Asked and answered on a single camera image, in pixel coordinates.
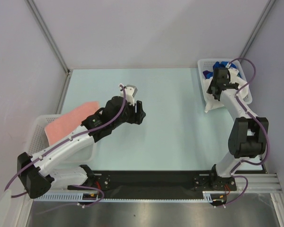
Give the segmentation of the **white towel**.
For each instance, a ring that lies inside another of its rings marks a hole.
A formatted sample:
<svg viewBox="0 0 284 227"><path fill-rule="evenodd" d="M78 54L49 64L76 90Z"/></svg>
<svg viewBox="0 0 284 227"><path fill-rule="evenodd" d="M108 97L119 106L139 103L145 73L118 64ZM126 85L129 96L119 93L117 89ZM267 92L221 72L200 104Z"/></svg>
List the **white towel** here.
<svg viewBox="0 0 284 227"><path fill-rule="evenodd" d="M236 71L234 69L228 69L228 70L230 72L231 83L238 83L239 88L247 84L247 82L244 79L239 77L239 71ZM210 110L224 107L224 105L220 101L215 100L212 95L206 92L211 81L212 81L212 77L210 79L201 79L201 87L202 87L204 100L205 100L205 110L204 111L206 113L209 112ZM245 102L247 101L247 97L249 96L249 86L248 85L240 91L240 96L241 98L243 98Z"/></svg>

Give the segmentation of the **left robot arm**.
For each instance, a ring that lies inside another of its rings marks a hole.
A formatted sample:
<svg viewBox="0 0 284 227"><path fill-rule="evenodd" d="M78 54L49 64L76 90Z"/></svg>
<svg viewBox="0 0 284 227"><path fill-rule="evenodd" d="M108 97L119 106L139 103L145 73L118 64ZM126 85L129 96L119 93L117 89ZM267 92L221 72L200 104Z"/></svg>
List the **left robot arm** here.
<svg viewBox="0 0 284 227"><path fill-rule="evenodd" d="M39 198L55 187L92 188L95 178L87 165L62 171L56 167L76 152L110 135L121 124L140 125L145 116L142 101L131 103L122 96L114 96L105 107L88 116L62 140L33 155L26 152L20 154L17 175L29 197Z"/></svg>

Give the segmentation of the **pink towel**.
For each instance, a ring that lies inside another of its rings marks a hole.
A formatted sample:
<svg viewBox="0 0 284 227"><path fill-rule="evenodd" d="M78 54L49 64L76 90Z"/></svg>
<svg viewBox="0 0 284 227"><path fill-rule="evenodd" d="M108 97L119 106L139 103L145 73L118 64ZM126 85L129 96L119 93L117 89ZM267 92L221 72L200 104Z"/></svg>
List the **pink towel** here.
<svg viewBox="0 0 284 227"><path fill-rule="evenodd" d="M51 146L69 135L81 125L83 120L93 115L99 108L99 102L97 101L85 102L49 123L44 129L49 145Z"/></svg>

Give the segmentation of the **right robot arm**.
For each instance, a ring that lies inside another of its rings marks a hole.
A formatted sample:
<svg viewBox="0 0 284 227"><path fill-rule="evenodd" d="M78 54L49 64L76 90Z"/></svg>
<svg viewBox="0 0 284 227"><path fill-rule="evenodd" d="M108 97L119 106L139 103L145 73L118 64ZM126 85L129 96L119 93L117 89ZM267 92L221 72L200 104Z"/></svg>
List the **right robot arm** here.
<svg viewBox="0 0 284 227"><path fill-rule="evenodd" d="M258 117L240 97L239 84L231 82L231 74L227 68L215 68L213 79L207 93L220 101L229 111L234 124L228 139L228 153L222 161L215 164L216 174L208 178L209 186L214 190L221 189L226 181L242 163L253 166L264 164L251 159L268 155L270 144L268 140L268 119Z"/></svg>

